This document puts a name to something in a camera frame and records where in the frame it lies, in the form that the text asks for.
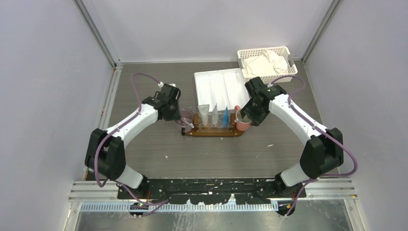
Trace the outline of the oval wooden tray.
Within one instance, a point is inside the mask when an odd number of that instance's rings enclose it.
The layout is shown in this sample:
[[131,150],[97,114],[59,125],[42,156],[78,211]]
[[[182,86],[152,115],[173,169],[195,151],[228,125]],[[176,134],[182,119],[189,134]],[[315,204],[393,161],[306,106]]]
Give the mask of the oval wooden tray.
[[240,131],[236,128],[235,114],[230,113],[228,124],[222,126],[222,115],[219,115],[219,124],[213,126],[210,121],[211,116],[209,116],[208,125],[205,126],[201,122],[201,116],[199,113],[195,113],[193,117],[193,125],[190,131],[182,129],[182,135],[192,136],[192,137],[239,137],[244,134],[244,131]]

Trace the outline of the orange cap toothpaste tube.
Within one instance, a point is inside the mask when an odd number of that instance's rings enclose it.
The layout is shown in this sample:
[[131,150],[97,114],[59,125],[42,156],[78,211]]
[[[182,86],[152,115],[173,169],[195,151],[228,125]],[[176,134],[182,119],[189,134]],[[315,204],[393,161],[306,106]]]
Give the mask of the orange cap toothpaste tube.
[[208,125],[209,104],[198,105],[198,110],[201,117],[201,122],[204,126]]

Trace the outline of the white toothpaste tube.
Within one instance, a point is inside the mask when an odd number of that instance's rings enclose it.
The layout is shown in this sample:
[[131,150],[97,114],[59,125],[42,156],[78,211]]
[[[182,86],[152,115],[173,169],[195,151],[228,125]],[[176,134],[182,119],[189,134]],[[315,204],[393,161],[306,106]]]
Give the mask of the white toothpaste tube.
[[211,112],[211,123],[215,127],[218,125],[218,109],[217,109],[217,104],[215,104],[212,112]]

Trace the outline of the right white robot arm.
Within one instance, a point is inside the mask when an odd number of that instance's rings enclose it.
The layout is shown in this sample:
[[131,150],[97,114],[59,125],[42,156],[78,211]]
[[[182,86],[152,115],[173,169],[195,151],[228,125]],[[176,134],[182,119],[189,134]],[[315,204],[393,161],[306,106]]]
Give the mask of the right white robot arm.
[[281,86],[265,84],[260,77],[245,83],[250,96],[241,109],[241,116],[248,118],[253,126],[259,126],[269,114],[282,120],[304,145],[297,164],[277,174],[273,182],[275,193],[288,197],[294,186],[341,166],[344,151],[340,147],[343,135],[337,128],[327,129],[311,118],[291,99]]

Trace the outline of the blue toothpaste tube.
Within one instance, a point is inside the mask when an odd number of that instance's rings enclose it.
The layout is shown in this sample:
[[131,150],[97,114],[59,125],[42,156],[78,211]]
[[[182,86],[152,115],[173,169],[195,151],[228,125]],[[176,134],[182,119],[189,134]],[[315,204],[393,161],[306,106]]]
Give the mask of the blue toothpaste tube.
[[223,127],[229,126],[229,117],[230,117],[229,110],[228,110],[228,107],[226,106],[224,113],[223,113],[222,120],[221,120]]

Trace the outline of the pink mug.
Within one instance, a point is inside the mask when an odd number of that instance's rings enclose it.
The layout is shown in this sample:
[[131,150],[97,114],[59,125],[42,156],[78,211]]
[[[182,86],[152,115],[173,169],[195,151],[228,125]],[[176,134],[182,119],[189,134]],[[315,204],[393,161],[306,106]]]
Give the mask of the pink mug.
[[250,128],[252,121],[246,115],[245,116],[241,115],[241,108],[238,105],[236,105],[234,109],[235,109],[234,122],[236,124],[236,129],[242,132],[247,131]]

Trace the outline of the white plastic tray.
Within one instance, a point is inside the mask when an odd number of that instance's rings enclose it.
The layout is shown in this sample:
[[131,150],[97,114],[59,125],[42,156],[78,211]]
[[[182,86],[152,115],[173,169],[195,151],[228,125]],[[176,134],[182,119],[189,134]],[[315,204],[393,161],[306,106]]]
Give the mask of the white plastic tray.
[[239,68],[196,72],[194,81],[198,104],[208,104],[210,112],[215,106],[219,111],[233,110],[237,105],[242,108],[249,101]]

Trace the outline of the purple mug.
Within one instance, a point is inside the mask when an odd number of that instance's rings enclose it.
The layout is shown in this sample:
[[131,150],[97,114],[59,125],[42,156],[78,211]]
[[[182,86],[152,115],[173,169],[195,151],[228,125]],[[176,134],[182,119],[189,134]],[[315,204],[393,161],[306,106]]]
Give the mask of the purple mug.
[[180,109],[180,119],[176,120],[178,131],[182,136],[194,129],[194,113],[189,109]]

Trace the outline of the clear glass holder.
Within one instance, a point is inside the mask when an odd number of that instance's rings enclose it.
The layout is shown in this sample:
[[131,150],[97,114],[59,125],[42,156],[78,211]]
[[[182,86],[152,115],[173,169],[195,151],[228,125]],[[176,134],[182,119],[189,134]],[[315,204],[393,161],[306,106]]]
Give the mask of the clear glass holder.
[[196,132],[201,132],[201,133],[225,133],[225,132],[232,132],[235,124],[233,124],[233,120],[231,119],[231,117],[229,117],[229,126],[228,127],[223,127],[222,126],[222,117],[223,117],[223,113],[218,112],[218,125],[217,126],[213,126],[211,123],[211,113],[208,114],[208,125],[204,126],[201,122],[201,117],[199,115],[199,125],[198,128],[194,128],[194,131]]

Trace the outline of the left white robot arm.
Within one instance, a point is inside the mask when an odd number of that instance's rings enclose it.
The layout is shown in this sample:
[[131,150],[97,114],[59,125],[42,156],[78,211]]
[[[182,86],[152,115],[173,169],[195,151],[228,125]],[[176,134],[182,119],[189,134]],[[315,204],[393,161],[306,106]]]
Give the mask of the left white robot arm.
[[161,90],[140,102],[138,108],[118,124],[106,130],[95,129],[89,139],[85,166],[96,175],[129,187],[136,199],[147,195],[147,178],[126,164],[125,148],[140,132],[158,120],[180,119],[181,91],[175,84],[160,83]]

